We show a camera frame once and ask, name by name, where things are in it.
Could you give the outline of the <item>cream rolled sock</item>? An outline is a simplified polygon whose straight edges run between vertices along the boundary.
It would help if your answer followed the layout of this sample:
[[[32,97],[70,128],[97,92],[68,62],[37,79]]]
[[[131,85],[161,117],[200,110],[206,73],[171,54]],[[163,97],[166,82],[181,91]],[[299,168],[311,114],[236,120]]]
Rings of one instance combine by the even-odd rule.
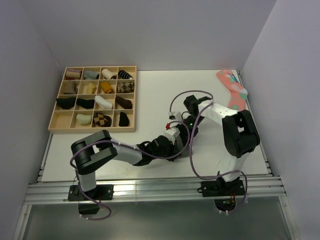
[[[93,95],[96,93],[97,86],[93,83],[85,84],[83,87],[83,94]]]

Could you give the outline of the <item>dark brown rolled sock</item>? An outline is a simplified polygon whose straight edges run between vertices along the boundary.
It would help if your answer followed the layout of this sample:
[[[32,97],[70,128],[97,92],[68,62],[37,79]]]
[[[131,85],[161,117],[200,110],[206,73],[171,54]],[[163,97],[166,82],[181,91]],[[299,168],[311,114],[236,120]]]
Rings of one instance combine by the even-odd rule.
[[[115,102],[125,110],[130,110],[133,108],[133,104],[129,99],[125,99],[120,96],[116,96]]]

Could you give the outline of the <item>pale green rolled sock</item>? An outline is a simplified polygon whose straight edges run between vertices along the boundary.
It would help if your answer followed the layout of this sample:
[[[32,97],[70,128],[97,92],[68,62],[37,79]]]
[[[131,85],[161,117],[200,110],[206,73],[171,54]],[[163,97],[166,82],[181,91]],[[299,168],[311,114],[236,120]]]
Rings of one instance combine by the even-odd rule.
[[[76,121],[82,126],[90,125],[92,123],[92,115],[78,113],[76,115]]]

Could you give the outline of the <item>wooden compartment tray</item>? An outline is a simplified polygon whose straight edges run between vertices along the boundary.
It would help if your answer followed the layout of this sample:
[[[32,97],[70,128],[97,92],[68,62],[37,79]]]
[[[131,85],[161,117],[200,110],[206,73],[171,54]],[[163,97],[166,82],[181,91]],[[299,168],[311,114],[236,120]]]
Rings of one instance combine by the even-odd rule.
[[[130,65],[66,67],[48,130],[134,132],[137,70]]]

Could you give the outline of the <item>brown argyle rolled sock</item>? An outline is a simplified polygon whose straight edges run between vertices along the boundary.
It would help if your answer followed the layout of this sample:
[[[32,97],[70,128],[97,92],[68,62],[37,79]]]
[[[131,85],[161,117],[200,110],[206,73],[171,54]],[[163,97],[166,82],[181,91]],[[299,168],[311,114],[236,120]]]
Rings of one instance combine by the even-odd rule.
[[[112,125],[112,119],[108,115],[103,115],[101,112],[95,112],[93,115],[93,123],[102,128],[108,128]]]

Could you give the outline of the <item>beige purple rolled sock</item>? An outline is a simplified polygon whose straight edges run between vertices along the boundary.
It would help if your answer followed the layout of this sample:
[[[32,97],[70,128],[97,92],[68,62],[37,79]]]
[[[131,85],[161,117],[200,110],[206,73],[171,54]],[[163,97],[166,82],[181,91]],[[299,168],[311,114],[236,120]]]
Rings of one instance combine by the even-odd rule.
[[[82,76],[82,70],[78,69],[67,69],[65,72],[66,80],[79,80]]]

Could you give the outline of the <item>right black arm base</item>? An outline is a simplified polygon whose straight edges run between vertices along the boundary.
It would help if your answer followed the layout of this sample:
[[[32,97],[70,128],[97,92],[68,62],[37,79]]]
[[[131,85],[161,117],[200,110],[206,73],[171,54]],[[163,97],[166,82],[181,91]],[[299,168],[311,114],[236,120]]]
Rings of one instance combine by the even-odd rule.
[[[243,197],[242,203],[247,198],[247,184],[240,177],[226,182],[222,177],[216,180],[202,181],[196,190],[204,198],[214,198],[217,211],[228,215],[237,208],[237,197]]]

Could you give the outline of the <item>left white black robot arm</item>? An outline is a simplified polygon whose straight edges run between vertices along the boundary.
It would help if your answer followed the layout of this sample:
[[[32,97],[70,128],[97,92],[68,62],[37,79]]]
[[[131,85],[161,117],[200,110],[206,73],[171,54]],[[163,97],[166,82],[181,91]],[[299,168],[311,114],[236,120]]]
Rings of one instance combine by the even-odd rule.
[[[128,163],[135,167],[150,164],[155,159],[174,161],[183,150],[183,141],[178,130],[169,130],[152,141],[138,145],[127,145],[111,137],[107,130],[101,130],[77,140],[71,146],[72,162],[75,163],[79,194],[86,200],[96,197],[98,187],[96,170],[111,160]]]

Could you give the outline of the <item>white brown rolled sock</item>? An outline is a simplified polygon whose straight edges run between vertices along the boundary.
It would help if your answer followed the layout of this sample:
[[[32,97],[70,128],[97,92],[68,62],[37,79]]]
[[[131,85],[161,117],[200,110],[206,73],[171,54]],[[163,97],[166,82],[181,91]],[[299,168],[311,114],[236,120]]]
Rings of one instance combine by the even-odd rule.
[[[115,80],[117,78],[117,74],[107,68],[101,70],[101,75],[106,80]]]

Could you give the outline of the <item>pink patterned sock pair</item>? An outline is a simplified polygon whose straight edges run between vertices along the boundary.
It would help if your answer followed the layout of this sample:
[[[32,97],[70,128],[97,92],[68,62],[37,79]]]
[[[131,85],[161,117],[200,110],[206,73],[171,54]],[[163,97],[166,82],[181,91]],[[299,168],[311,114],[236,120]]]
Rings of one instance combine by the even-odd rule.
[[[248,91],[240,84],[235,74],[228,69],[220,70],[216,74],[220,82],[230,91],[228,108],[242,111],[246,108]]]

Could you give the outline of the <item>black rolled sock left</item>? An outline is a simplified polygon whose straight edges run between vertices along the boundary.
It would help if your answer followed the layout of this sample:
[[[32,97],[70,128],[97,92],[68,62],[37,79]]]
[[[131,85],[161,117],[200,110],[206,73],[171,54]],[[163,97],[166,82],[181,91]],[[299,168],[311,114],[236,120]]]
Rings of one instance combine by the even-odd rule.
[[[69,110],[74,107],[76,103],[76,97],[57,98],[56,104],[63,110]]]

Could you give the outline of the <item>black rolled sock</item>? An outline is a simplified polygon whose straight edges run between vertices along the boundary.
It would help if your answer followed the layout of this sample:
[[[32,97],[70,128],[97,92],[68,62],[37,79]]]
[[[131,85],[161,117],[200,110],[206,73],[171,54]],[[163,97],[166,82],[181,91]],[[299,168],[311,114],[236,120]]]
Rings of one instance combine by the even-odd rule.
[[[95,106],[95,100],[78,98],[76,100],[76,104],[84,109],[93,109]]]
[[[76,97],[57,98],[56,104],[63,110],[69,110],[74,107],[76,103]]]
[[[127,114],[123,111],[120,112],[118,126],[119,127],[128,127],[129,125],[130,125],[130,119],[128,118]]]

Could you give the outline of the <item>taupe rolled sock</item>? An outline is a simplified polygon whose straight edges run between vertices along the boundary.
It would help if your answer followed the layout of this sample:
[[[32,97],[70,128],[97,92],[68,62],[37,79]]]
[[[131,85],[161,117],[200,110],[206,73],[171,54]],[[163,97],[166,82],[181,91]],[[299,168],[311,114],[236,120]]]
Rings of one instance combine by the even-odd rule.
[[[74,81],[68,81],[64,89],[64,95],[76,95],[78,93],[77,84]]]

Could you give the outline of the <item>light blue rolled sock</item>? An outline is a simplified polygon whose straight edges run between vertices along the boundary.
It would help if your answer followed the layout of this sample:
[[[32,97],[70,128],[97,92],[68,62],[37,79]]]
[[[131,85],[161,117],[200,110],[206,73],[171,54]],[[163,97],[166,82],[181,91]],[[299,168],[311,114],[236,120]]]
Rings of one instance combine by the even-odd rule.
[[[100,74],[93,70],[85,70],[83,72],[83,79],[84,80],[98,80],[100,77]]]

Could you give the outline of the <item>black rolled sock bottom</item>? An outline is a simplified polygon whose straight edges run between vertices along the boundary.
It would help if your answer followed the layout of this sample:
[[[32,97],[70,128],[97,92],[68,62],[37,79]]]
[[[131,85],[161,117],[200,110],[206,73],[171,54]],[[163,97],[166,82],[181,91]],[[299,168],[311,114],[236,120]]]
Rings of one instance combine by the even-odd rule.
[[[120,112],[118,126],[119,127],[128,127],[129,125],[130,125],[130,119],[128,118],[127,114],[123,111]]]

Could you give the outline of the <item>black rolled sock middle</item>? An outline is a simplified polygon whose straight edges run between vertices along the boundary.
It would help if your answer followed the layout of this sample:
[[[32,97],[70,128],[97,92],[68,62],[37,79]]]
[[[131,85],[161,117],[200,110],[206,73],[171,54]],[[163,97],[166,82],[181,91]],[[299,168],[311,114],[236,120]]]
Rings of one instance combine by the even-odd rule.
[[[95,106],[95,100],[78,98],[76,100],[76,104],[84,109],[93,109]]]

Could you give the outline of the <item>brown checkered rolled sock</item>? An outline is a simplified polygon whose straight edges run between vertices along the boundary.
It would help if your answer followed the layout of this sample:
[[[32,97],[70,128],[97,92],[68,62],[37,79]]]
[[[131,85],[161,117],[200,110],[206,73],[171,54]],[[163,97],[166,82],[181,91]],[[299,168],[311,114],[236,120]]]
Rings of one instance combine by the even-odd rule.
[[[127,94],[133,93],[135,90],[135,83],[133,81],[120,82],[117,84],[117,93]]]

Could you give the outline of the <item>aluminium rail frame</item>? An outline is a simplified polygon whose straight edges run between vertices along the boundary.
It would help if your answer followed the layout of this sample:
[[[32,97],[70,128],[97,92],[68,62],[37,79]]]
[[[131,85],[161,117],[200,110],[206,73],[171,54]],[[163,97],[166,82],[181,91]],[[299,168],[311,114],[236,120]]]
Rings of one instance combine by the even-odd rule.
[[[49,161],[53,158],[54,150],[62,146],[68,150],[76,139],[83,138],[83,134],[59,134],[49,135],[42,164],[35,184],[28,186],[23,201],[20,217],[13,235],[13,239],[21,240],[27,227],[32,206],[44,204],[66,204],[70,181],[43,182],[42,176]],[[249,197],[278,197],[281,212],[284,215],[285,225],[289,231],[289,239],[299,240],[301,235],[297,228],[291,211],[287,194],[279,176],[273,176],[262,146],[258,146],[253,153],[259,164],[264,164],[267,174],[255,174],[248,177]],[[111,180],[114,185],[115,202],[144,202],[144,201],[169,201],[169,200],[195,200],[200,196],[192,192],[192,188],[198,186],[200,180],[195,177],[179,178],[154,178]]]

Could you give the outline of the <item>black white striped sock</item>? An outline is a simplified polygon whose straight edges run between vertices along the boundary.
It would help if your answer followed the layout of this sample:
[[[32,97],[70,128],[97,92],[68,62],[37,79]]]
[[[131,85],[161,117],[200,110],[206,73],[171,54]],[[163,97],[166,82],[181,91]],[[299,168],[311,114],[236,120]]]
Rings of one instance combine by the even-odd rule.
[[[130,79],[133,79],[132,75],[130,75],[128,72],[126,72],[125,70],[120,70],[118,72],[118,76],[121,78],[121,79],[124,79],[124,80],[130,80]]]

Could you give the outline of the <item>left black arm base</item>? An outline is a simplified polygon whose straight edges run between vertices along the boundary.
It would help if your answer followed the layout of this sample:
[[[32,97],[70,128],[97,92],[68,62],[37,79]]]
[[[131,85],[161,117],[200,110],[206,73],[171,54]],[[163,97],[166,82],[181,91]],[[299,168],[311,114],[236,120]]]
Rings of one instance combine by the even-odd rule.
[[[93,190],[85,192],[91,199],[101,202],[113,199],[114,186],[112,184],[98,184]],[[78,185],[71,185],[67,200],[69,202],[82,202],[88,199],[82,194]],[[100,207],[97,203],[78,203],[78,212],[81,215],[93,216],[98,213]]]

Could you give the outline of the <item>mustard yellow rolled sock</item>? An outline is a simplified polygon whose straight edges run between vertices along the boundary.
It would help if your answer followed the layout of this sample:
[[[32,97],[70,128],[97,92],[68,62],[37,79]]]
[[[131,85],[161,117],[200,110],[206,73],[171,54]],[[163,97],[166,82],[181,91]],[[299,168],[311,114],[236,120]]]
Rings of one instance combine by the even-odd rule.
[[[113,94],[114,89],[108,82],[101,82],[100,87],[105,94]]]

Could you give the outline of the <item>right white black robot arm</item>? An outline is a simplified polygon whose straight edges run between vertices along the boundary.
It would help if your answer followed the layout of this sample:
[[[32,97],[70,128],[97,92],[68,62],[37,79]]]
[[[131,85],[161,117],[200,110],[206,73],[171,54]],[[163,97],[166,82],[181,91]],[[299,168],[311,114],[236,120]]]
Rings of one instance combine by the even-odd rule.
[[[260,144],[255,122],[251,113],[244,110],[234,110],[215,103],[212,98],[205,96],[196,98],[190,95],[183,102],[189,116],[184,120],[190,133],[189,159],[191,169],[202,180],[220,179],[216,183],[217,191],[222,195],[229,194],[238,180],[242,167],[251,152]],[[222,160],[216,176],[200,176],[194,167],[193,139],[198,132],[198,125],[203,119],[209,119],[222,127],[224,147],[227,155]]]

